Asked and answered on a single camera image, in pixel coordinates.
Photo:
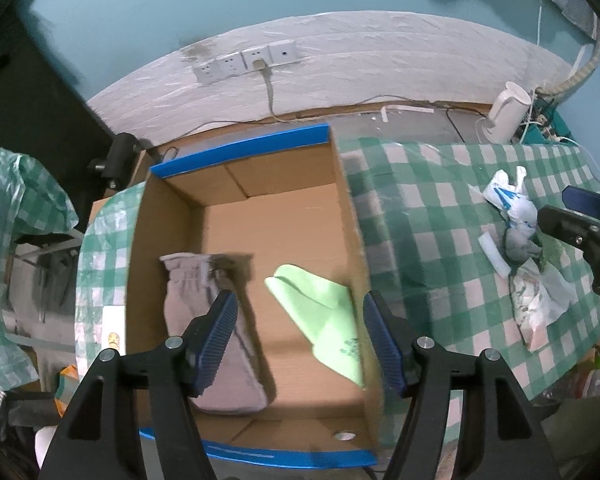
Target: silver bolt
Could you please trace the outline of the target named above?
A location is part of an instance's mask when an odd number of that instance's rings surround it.
[[[167,348],[178,348],[182,344],[182,338],[179,335],[172,335],[167,341],[164,342],[164,345]]]
[[[423,335],[423,336],[420,336],[420,337],[418,338],[418,340],[416,341],[416,343],[418,344],[418,346],[419,346],[420,348],[424,348],[425,350],[426,350],[426,349],[429,349],[429,348],[433,348],[433,345],[435,345],[435,344],[436,344],[436,342],[435,342],[435,341],[433,341],[433,339],[432,339],[432,338],[430,338],[430,337],[428,337],[428,336],[425,336],[425,335]]]
[[[497,361],[498,359],[500,359],[500,352],[498,352],[495,348],[487,348],[484,351],[484,356],[489,361]]]
[[[100,360],[105,363],[107,361],[111,361],[115,356],[116,356],[116,351],[112,350],[111,348],[105,348],[102,352],[100,352],[100,355],[98,355]]]

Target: white pitcher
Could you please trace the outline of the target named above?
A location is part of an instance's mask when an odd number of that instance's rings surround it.
[[[493,144],[508,143],[530,106],[531,97],[525,89],[507,81],[486,119],[481,121],[484,136]]]

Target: white outlet panel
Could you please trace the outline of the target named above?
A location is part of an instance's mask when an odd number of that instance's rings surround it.
[[[272,65],[274,66],[293,63],[300,59],[300,54],[294,40],[276,41],[275,43],[269,43],[268,47]]]
[[[202,84],[224,79],[224,75],[220,72],[220,66],[215,59],[194,65],[193,73],[198,78],[198,82]]]
[[[240,52],[227,54],[226,56],[216,57],[216,61],[220,66],[220,72],[224,77],[232,75],[240,75],[248,72],[247,66],[244,64],[244,59]]]
[[[242,57],[244,58],[244,62],[247,64],[248,70],[256,70],[253,67],[253,62],[256,59],[263,59],[264,62],[269,66],[273,65],[271,53],[269,52],[269,45],[246,48],[242,51]]]

